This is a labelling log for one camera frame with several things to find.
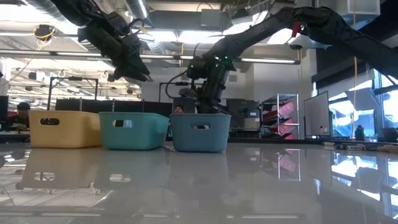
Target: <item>plastic basket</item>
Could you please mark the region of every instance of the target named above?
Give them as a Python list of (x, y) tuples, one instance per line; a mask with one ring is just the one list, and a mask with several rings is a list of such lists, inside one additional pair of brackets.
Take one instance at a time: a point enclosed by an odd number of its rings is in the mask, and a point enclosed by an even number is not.
[(172, 114), (173, 144), (180, 152), (223, 152), (231, 115)]
[(169, 126), (168, 118), (154, 113), (100, 112), (99, 119), (102, 143), (108, 149), (149, 150), (160, 147)]
[(30, 111), (34, 147), (81, 148), (101, 145), (98, 114), (81, 111)]
[(293, 102), (288, 101), (279, 106), (279, 114), (278, 114), (278, 110), (274, 110), (274, 111), (267, 112), (266, 114), (263, 115), (262, 118), (264, 121), (269, 121), (269, 120), (277, 119), (277, 118), (283, 118), (284, 116), (291, 114), (294, 111), (295, 111), (295, 106), (294, 106)]
[(289, 118), (285, 122), (279, 124), (279, 128), (278, 125), (275, 124), (273, 125), (273, 127), (270, 127), (269, 129), (271, 132), (277, 133), (282, 136), (295, 128), (294, 125), (289, 125), (289, 124), (294, 124), (293, 118)]

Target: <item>shelf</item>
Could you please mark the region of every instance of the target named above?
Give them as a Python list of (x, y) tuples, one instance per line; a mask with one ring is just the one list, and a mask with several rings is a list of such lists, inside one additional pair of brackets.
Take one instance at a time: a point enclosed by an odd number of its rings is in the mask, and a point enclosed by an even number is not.
[(269, 99), (264, 100), (261, 104), (276, 104), (279, 96), (279, 101), (287, 101), (297, 97), (297, 94), (277, 94)]
[(272, 133), (276, 133), (280, 136), (283, 136), (284, 134), (287, 134), (288, 132), (290, 132), (291, 130), (293, 130), (296, 126), (295, 123), (293, 123), (293, 118), (289, 118), (288, 120), (286, 120), (285, 122), (279, 124), (279, 125), (273, 125), (269, 128), (269, 130)]
[(280, 104), (279, 108), (274, 111), (267, 112), (262, 115), (262, 119), (264, 121), (273, 121), (278, 118), (284, 118), (285, 116), (293, 113), (296, 110), (292, 101), (288, 101), (284, 104)]

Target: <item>cable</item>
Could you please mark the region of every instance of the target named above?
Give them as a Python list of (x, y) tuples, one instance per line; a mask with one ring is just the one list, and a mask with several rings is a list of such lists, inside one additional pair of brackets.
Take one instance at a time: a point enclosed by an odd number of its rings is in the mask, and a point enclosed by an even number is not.
[[(145, 22), (144, 22), (143, 19), (140, 19), (140, 18), (133, 19), (133, 20), (127, 25), (127, 27), (128, 27), (129, 29), (131, 29), (131, 27), (132, 27), (135, 23), (137, 23), (137, 22), (141, 22), (142, 24), (141, 24), (140, 27), (144, 27)], [(136, 31), (134, 34), (138, 34), (140, 31), (141, 31), (141, 30), (138, 29), (138, 31)]]
[(303, 99), (303, 48), (300, 49), (300, 102), (302, 102)]
[(169, 89), (169, 84), (170, 84), (173, 80), (175, 80), (176, 78), (183, 76), (186, 72), (187, 72), (186, 70), (183, 71), (182, 73), (180, 73), (180, 74), (174, 76), (172, 79), (170, 79), (169, 82), (167, 82), (167, 84), (166, 84), (166, 91), (165, 91), (165, 92), (166, 92), (166, 95), (167, 95), (170, 99), (173, 99), (173, 100), (174, 100), (174, 99), (176, 99), (176, 98), (178, 98), (178, 97), (170, 96), (169, 91), (168, 91), (168, 89)]
[[(223, 34), (221, 34), (221, 35), (210, 35), (210, 36), (208, 36), (206, 38), (209, 38), (209, 37), (225, 37), (225, 35), (223, 35)], [(195, 56), (195, 53), (197, 52), (197, 48), (199, 47), (200, 44), (201, 44), (201, 42), (197, 43), (195, 45), (195, 47), (193, 48), (193, 53), (192, 53), (193, 56)]]
[(44, 36), (37, 36), (37, 35), (35, 34), (36, 30), (37, 30), (37, 29), (35, 29), (35, 30), (33, 31), (33, 34), (35, 35), (35, 37), (38, 38), (38, 39), (45, 39), (44, 41), (47, 41), (47, 39), (48, 39), (49, 37), (51, 37), (51, 36), (54, 34), (56, 28), (52, 29), (51, 33), (49, 33), (49, 34), (47, 34), (47, 35), (44, 35)]
[[(353, 14), (353, 19), (354, 19), (354, 27), (356, 25), (356, 0), (354, 0), (354, 14)], [(351, 115), (351, 138), (353, 137), (354, 134), (354, 119), (355, 119), (355, 106), (356, 106), (356, 82), (357, 82), (357, 77), (358, 77), (358, 64), (357, 64), (357, 59), (354, 57), (354, 109), (353, 113)]]
[(195, 53), (197, 52), (197, 48), (199, 47), (200, 44), (201, 44), (201, 43), (199, 42), (199, 43), (197, 43), (197, 44), (195, 45), (195, 48), (193, 48), (192, 56), (195, 56)]
[(200, 7), (203, 3), (205, 3), (206, 5), (208, 5), (211, 9), (213, 9), (213, 6), (211, 6), (211, 5), (208, 4), (207, 2), (201, 2), (201, 3), (199, 3), (199, 5), (198, 5), (198, 7), (197, 7), (197, 12), (198, 12), (198, 10), (199, 10), (199, 7)]

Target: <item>yellow basket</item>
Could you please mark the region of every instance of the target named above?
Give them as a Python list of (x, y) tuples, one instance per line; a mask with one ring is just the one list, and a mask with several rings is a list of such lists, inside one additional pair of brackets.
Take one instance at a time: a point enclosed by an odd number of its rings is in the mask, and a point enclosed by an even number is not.
[(81, 111), (30, 111), (34, 147), (81, 148), (101, 145), (100, 117)]

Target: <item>basket handle hole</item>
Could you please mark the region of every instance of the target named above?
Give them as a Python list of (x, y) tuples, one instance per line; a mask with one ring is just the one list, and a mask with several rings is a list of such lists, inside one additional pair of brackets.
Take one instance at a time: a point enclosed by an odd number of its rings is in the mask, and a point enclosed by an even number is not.
[(207, 130), (211, 128), (211, 124), (209, 122), (196, 122), (196, 123), (191, 123), (190, 127), (192, 129)]
[(36, 172), (35, 173), (35, 180), (40, 181), (52, 181), (55, 178), (55, 174), (51, 172)]
[(60, 124), (60, 120), (57, 118), (42, 118), (40, 119), (40, 124), (56, 126)]
[(113, 126), (115, 128), (132, 128), (134, 123), (132, 120), (114, 120)]
[(111, 174), (109, 176), (110, 182), (118, 182), (118, 183), (128, 183), (131, 181), (131, 177), (128, 174)]

